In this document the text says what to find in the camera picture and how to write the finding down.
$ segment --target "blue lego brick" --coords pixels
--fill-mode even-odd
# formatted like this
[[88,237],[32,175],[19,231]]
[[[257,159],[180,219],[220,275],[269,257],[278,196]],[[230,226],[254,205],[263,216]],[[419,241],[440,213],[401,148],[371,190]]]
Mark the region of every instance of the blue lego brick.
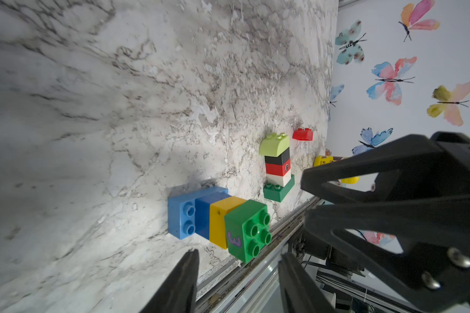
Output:
[[228,192],[216,192],[195,200],[195,232],[209,239],[210,205],[229,198]]
[[184,239],[195,232],[195,199],[212,193],[228,193],[228,189],[213,186],[211,188],[193,191],[181,196],[169,198],[168,224],[169,234]]

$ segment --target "butterfly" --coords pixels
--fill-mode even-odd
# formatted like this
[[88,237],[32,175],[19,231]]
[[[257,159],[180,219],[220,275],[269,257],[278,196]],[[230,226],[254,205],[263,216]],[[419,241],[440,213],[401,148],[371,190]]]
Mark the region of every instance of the butterfly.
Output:
[[400,79],[416,62],[416,57],[410,59],[399,59],[395,63],[395,71],[393,67],[388,62],[383,62],[374,66],[372,73],[381,79],[376,79],[381,81],[377,84],[372,85],[366,92],[371,99],[378,99],[386,91],[386,100],[388,102],[394,103],[395,105],[400,105],[402,103],[402,90],[401,86],[397,82],[411,83],[407,80],[413,79],[414,77],[407,79]]
[[336,60],[339,64],[348,64],[352,61],[352,58],[355,59],[357,63],[360,63],[364,60],[364,50],[358,44],[360,41],[367,41],[366,39],[362,40],[365,33],[359,39],[353,41],[360,33],[360,29],[362,28],[362,22],[360,20],[353,23],[350,30],[345,29],[344,31],[340,32],[338,37],[336,37],[335,44],[337,46],[343,46],[339,48],[341,53],[338,55],[338,59]]
[[[333,103],[336,103],[336,101],[333,101],[336,99],[336,97],[341,93],[341,91],[345,88],[344,84],[338,85],[336,87],[331,88],[331,100],[329,100],[329,104],[331,104],[333,107],[336,107]],[[331,121],[331,106],[327,108],[327,114],[329,115],[329,122]]]
[[385,130],[384,132],[377,133],[373,136],[371,128],[363,128],[360,132],[360,136],[362,137],[362,139],[364,139],[365,143],[359,140],[361,145],[352,149],[353,155],[357,155],[359,153],[363,153],[375,148],[377,145],[385,141],[385,139],[387,139],[391,135],[392,131],[393,128],[390,128],[388,130]]
[[336,99],[336,97],[343,91],[343,88],[345,88],[344,84],[331,88],[331,101],[329,101],[329,103],[332,104],[334,107],[336,106],[333,103],[336,103],[336,101],[333,100]]
[[404,38],[404,42],[406,41],[407,37],[409,37],[409,40],[413,41],[411,39],[411,35],[409,34],[409,31],[411,30],[421,29],[423,31],[433,31],[439,28],[440,22],[437,22],[436,20],[424,20],[418,22],[418,20],[422,18],[423,15],[425,15],[434,4],[435,0],[422,0],[416,5],[416,7],[414,7],[413,3],[409,3],[404,7],[404,9],[402,9],[402,22],[399,23],[401,23],[406,30],[406,38]]
[[440,100],[437,104],[432,104],[427,110],[427,114],[431,117],[437,117],[442,112],[444,112],[444,118],[447,122],[456,125],[462,126],[463,120],[461,119],[460,110],[458,109],[458,104],[461,104],[464,107],[463,100],[470,93],[470,82],[464,84],[457,84],[453,92],[447,90],[446,87],[440,85],[437,89],[433,91],[432,97]]

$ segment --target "red lego brick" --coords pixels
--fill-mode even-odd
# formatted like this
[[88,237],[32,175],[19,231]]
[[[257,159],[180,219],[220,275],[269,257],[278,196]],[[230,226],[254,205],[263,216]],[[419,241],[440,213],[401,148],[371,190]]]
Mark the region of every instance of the red lego brick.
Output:
[[312,141],[313,132],[310,128],[298,128],[298,130],[294,131],[293,139],[301,141]]
[[291,170],[291,159],[282,165],[266,163],[267,174],[284,176]]

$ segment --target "purple number 3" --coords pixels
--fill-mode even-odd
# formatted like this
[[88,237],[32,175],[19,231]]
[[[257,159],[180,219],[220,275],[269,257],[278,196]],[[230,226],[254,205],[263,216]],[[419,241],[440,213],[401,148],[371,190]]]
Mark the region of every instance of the purple number 3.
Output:
[[242,242],[240,241],[240,237],[237,237],[237,239],[232,238],[231,232],[228,232],[228,241],[237,247],[240,247],[242,245]]

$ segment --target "white lego brick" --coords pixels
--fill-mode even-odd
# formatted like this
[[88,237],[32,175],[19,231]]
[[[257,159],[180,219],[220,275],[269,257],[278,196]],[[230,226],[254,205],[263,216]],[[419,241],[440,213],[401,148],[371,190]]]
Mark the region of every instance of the white lego brick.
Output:
[[267,180],[272,185],[280,185],[285,187],[291,180],[291,171],[287,172],[284,176],[267,174]]

